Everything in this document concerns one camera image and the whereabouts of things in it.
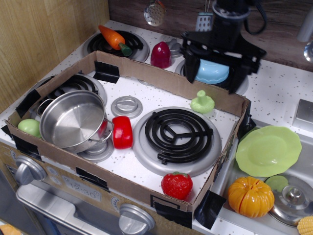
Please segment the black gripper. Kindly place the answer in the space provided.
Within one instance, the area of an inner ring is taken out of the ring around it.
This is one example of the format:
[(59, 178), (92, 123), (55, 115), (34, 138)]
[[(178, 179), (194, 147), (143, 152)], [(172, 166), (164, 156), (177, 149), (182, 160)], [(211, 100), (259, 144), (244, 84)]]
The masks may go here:
[(267, 17), (262, 6), (257, 4), (263, 26), (255, 32), (250, 31), (247, 22), (250, 8), (250, 4), (214, 4), (211, 31), (185, 31), (181, 34), (184, 73), (190, 83), (195, 81), (200, 59), (234, 69), (229, 86), (230, 94), (237, 91), (248, 75), (257, 73), (260, 60), (266, 52), (244, 39), (241, 30), (244, 27), (249, 34), (260, 34), (267, 26)]

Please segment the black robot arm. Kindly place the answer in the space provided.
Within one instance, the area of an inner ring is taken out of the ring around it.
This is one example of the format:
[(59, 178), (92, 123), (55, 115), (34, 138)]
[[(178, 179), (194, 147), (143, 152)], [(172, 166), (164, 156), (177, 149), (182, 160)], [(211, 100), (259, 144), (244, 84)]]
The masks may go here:
[(241, 35), (244, 27), (249, 32), (247, 18), (255, 6), (263, 21), (266, 14), (259, 0), (217, 0), (213, 3), (213, 26), (210, 31), (185, 31), (180, 48), (187, 80), (193, 83), (201, 60), (208, 60), (230, 68), (227, 90), (236, 92), (247, 75), (257, 73), (266, 51), (251, 44)]

